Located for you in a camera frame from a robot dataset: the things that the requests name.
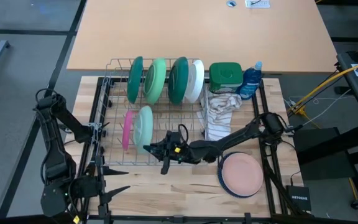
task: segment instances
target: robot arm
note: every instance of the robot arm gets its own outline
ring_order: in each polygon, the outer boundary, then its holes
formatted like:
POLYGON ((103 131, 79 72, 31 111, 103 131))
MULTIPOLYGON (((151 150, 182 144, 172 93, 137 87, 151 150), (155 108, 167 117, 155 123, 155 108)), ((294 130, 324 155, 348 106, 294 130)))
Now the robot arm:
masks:
POLYGON ((269 144, 279 143, 285 128, 275 113, 264 113, 253 119, 244 128, 218 141, 198 140, 187 144, 181 132, 168 131, 162 141, 144 146, 159 161, 163 161, 161 174, 167 174, 170 161, 198 164, 202 160, 211 163, 222 153, 248 139, 263 138, 269 144))
MULTIPOLYGON (((54 94, 41 100, 37 99, 37 119, 40 122, 47 154, 41 165, 41 179, 44 183, 41 207, 44 215, 52 217, 64 212, 74 199, 98 196, 101 203, 108 203, 111 198, 129 188, 129 186, 103 192, 104 183, 98 177, 81 174, 75 178, 76 164, 66 152, 60 135, 57 119, 66 125, 74 134, 75 141, 90 141, 99 133, 90 126, 82 125, 66 108, 66 100, 62 95, 54 94)), ((119 172, 103 167, 105 175, 122 175, 119 172)))

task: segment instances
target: water bottle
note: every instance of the water bottle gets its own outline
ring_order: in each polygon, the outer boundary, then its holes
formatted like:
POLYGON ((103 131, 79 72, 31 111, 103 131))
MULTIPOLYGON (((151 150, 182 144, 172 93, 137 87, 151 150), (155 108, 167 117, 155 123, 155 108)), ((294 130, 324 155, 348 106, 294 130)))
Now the water bottle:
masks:
POLYGON ((249 100, 255 94, 262 80, 262 62, 257 62, 255 67, 248 68, 243 74, 243 82, 236 93, 243 100, 249 100))

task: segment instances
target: pink plate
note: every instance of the pink plate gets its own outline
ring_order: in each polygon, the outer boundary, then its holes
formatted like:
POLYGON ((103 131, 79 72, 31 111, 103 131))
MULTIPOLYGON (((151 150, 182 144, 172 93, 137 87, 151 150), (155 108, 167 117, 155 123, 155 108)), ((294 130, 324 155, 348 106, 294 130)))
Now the pink plate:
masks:
POLYGON ((259 163, 245 153, 233 153, 223 163, 223 181, 228 189, 240 196, 251 196, 263 184, 259 163))
POLYGON ((124 132, 122 134, 122 148, 126 151, 129 146, 129 135, 131 134, 131 126, 132 126, 132 111, 127 111, 125 114, 124 121, 124 132))

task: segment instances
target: dish towel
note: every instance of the dish towel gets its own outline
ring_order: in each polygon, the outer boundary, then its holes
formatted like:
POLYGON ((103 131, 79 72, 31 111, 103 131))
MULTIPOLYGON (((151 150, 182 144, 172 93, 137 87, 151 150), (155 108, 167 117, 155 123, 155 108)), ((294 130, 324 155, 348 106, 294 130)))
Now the dish towel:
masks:
POLYGON ((197 112, 197 117, 204 127, 205 140, 217 141, 228 136, 231 133, 232 111, 240 108, 241 97, 234 93, 214 94, 208 88, 204 88, 204 94, 200 95, 200 102, 203 111, 197 112))

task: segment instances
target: dish rack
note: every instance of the dish rack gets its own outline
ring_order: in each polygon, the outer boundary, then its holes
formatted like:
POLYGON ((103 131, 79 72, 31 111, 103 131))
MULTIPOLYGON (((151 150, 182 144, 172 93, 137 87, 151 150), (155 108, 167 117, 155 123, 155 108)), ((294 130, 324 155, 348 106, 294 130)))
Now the dish rack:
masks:
MULTIPOLYGON (((124 129, 125 114, 128 110, 132 110, 135 114, 141 107, 149 105, 153 111, 153 136, 152 143, 161 141, 168 130, 178 131, 178 125, 184 124, 188 129, 188 143, 205 139, 208 136, 205 131, 208 131, 207 111, 208 111, 208 90, 204 80, 203 90, 200 97, 194 103, 189 103, 185 98, 179 105, 170 103, 168 97, 168 78, 175 58, 166 58, 167 72, 165 83, 163 86, 160 98, 154 105, 146 103, 144 90, 144 80, 149 66, 154 61, 153 58, 143 59, 142 79, 137 94, 137 99, 134 104, 127 99, 127 81, 129 71, 134 58, 114 58, 106 65, 106 71, 103 78, 103 88, 101 93, 105 93, 105 89, 110 91, 99 96, 98 108, 99 114, 104 114, 104 125, 106 130, 105 138, 101 138, 101 144, 104 149, 105 164, 108 166, 162 166, 163 162, 159 162, 153 155, 146 150, 142 153, 137 152, 133 141, 134 117, 131 126, 131 134, 129 140, 128 150, 122 148, 122 134, 124 129), (109 99, 107 106, 103 106, 102 102, 109 99)), ((188 58, 188 63, 191 64, 195 58, 188 58)), ((171 166, 178 165, 176 162, 171 162, 171 166)))

